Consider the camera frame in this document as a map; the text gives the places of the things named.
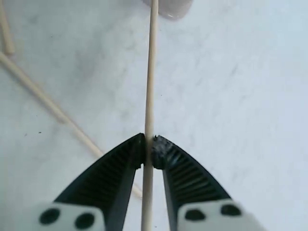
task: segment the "white marble surface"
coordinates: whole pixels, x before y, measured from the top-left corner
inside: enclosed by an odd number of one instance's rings
[[[12,57],[105,152],[143,132],[149,8],[140,0],[4,0]],[[306,230],[308,3],[195,0],[159,18],[155,124],[270,231]],[[0,223],[53,200],[95,161],[0,68]],[[141,185],[141,171],[136,182]],[[154,230],[168,230],[154,173]],[[125,230],[140,227],[132,196]]]

